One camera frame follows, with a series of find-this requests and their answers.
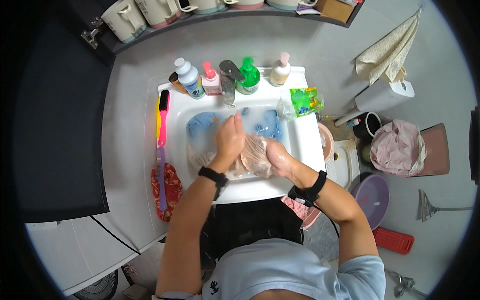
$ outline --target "purple basin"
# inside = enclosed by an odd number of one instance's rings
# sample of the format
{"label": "purple basin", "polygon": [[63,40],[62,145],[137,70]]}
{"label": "purple basin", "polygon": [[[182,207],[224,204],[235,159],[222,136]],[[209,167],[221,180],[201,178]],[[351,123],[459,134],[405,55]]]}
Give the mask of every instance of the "purple basin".
{"label": "purple basin", "polygon": [[352,191],[352,196],[367,216],[372,230],[384,220],[390,203],[390,188],[380,175],[370,175]]}

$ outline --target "shelf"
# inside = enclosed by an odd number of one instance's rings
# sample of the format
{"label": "shelf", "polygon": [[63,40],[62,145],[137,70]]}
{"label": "shelf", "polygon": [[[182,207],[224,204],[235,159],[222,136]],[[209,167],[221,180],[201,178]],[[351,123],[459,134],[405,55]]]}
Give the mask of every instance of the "shelf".
{"label": "shelf", "polygon": [[198,24],[201,22],[205,21],[211,21],[211,20],[219,20],[219,19],[225,19],[225,18],[232,18],[232,17],[244,17],[244,16],[279,16],[279,17],[291,17],[291,18],[301,18],[301,19],[308,19],[308,20],[315,20],[319,22],[326,22],[326,23],[331,23],[335,24],[338,26],[346,27],[349,28],[350,24],[352,23],[353,19],[357,15],[358,10],[360,9],[361,4],[357,5],[355,7],[355,10],[353,11],[352,15],[350,16],[349,20],[347,23],[342,23],[340,21],[330,19],[327,17],[323,17],[321,15],[317,14],[307,14],[307,15],[298,15],[296,12],[288,12],[288,11],[282,11],[277,8],[271,7],[267,4],[265,4],[262,8],[259,8],[257,10],[236,10],[233,8],[227,8],[221,12],[216,12],[213,14],[207,14],[207,15],[200,15],[200,14],[194,14],[194,13],[187,13],[184,14],[177,19],[176,21],[172,22],[171,24],[158,28],[158,29],[153,29],[151,27],[148,27],[141,36],[136,38],[133,42],[129,44],[123,44],[120,41],[116,41],[116,43],[108,43],[107,47],[110,48],[110,50],[113,52],[114,55],[118,55],[119,53],[125,51],[126,49],[137,45],[139,43],[142,43],[143,41],[148,40],[149,38],[152,38],[154,36],[157,36],[159,34],[162,34],[164,32],[174,30],[177,28],[189,26],[192,24]]}

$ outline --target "shirt logo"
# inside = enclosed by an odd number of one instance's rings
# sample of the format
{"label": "shirt logo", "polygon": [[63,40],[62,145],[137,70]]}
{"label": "shirt logo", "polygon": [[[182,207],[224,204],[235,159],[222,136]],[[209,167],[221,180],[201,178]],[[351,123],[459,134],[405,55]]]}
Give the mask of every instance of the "shirt logo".
{"label": "shirt logo", "polygon": [[218,291],[220,290],[219,288],[217,288],[217,285],[218,283],[216,281],[212,281],[212,283],[210,284],[210,288],[213,290],[213,293],[210,293],[210,294],[215,294],[215,293],[218,293]]}

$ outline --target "faucet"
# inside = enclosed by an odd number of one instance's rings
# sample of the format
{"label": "faucet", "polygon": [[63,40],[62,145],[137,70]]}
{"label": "faucet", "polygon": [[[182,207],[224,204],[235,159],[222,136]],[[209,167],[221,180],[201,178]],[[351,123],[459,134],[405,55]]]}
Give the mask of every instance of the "faucet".
{"label": "faucet", "polygon": [[223,103],[231,106],[235,102],[235,81],[243,83],[245,82],[245,76],[231,60],[224,60],[220,63],[219,68],[222,74],[222,100]]}

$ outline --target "person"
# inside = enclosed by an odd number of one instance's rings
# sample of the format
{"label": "person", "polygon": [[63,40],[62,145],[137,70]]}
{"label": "person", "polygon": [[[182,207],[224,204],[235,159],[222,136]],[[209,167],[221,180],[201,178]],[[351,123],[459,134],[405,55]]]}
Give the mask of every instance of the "person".
{"label": "person", "polygon": [[[208,167],[225,173],[245,145],[240,114],[219,126],[215,144],[217,155]],[[268,142],[267,156],[273,173],[289,179],[301,190],[312,187],[319,177],[279,142]],[[338,274],[322,266],[320,259],[303,245],[284,239],[262,239],[225,253],[203,285],[200,233],[215,193],[216,183],[199,176],[176,207],[152,299],[384,298],[384,264],[367,217],[350,193],[330,180],[326,180],[315,203],[340,226]]]}

